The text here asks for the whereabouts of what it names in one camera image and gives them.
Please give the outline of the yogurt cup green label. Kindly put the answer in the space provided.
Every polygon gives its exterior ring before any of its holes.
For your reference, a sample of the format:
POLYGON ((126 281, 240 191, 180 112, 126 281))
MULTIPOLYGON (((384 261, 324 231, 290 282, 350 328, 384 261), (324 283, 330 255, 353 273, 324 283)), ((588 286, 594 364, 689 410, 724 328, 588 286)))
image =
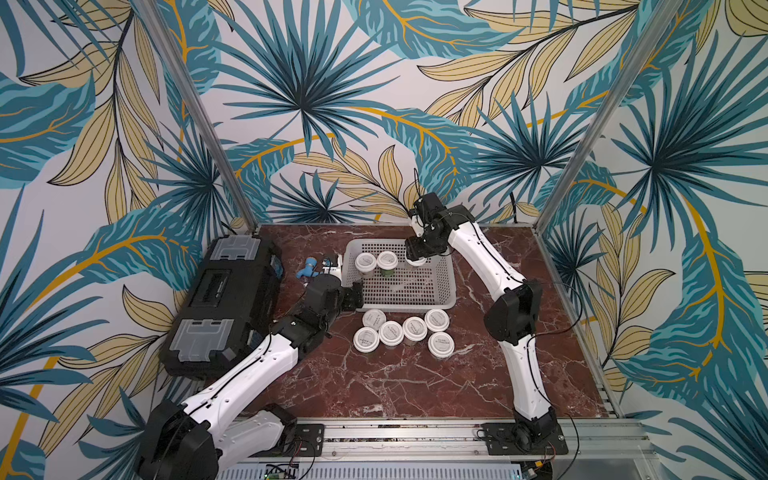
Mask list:
POLYGON ((383 277, 390 277, 395 274, 399 260, 392 251, 383 251, 377 256, 377 266, 383 277))

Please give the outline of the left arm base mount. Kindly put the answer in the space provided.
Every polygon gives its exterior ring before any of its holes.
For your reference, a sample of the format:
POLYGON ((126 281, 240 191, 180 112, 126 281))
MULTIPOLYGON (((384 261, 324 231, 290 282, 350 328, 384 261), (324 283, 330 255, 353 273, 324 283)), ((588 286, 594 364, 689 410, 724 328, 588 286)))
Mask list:
POLYGON ((251 458, 312 457, 322 453, 324 424, 299 423, 293 414, 277 404, 269 404, 257 414, 266 414, 268 420, 276 420, 282 430, 272 448, 258 451, 251 458))

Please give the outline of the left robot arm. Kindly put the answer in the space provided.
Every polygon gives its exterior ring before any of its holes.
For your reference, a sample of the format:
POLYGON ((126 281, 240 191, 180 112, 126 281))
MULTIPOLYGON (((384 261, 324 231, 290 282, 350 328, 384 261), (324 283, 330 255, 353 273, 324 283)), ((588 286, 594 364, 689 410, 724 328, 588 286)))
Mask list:
POLYGON ((246 420, 239 414, 268 386, 322 344, 333 322, 363 305, 363 284, 320 274, 286 316, 244 360, 180 404, 150 414, 134 461, 141 479, 214 479, 253 454, 288 445, 296 420, 270 404, 246 420))

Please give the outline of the yogurt cup white lid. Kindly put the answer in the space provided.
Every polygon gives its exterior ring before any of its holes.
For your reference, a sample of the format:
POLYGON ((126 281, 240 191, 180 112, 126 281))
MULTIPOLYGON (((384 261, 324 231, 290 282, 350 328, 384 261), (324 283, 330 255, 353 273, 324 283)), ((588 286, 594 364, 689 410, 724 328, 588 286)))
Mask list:
POLYGON ((354 266, 362 279, 371 278, 377 269, 377 257, 372 253, 362 252, 355 258, 354 266))

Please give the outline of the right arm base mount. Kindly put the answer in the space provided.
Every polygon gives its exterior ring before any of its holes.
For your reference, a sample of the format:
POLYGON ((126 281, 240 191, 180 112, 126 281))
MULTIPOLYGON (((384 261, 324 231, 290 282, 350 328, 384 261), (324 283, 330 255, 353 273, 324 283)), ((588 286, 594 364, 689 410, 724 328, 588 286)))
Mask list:
POLYGON ((565 435, 556 417, 545 415, 513 422, 483 423, 477 431, 490 456, 553 457, 569 453, 565 435))

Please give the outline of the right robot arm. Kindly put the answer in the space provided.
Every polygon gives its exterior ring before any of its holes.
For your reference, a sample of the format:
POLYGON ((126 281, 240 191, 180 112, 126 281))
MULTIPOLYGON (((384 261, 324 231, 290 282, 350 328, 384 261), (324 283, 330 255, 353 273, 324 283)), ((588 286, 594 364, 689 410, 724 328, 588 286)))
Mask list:
POLYGON ((409 216, 414 230, 405 241, 409 260, 456 252, 489 291, 493 304, 485 313, 484 325, 499 343, 510 372, 516 443, 520 449, 530 450, 558 427, 536 353, 541 283, 515 270, 464 206, 448 208, 430 193, 414 203, 409 216))

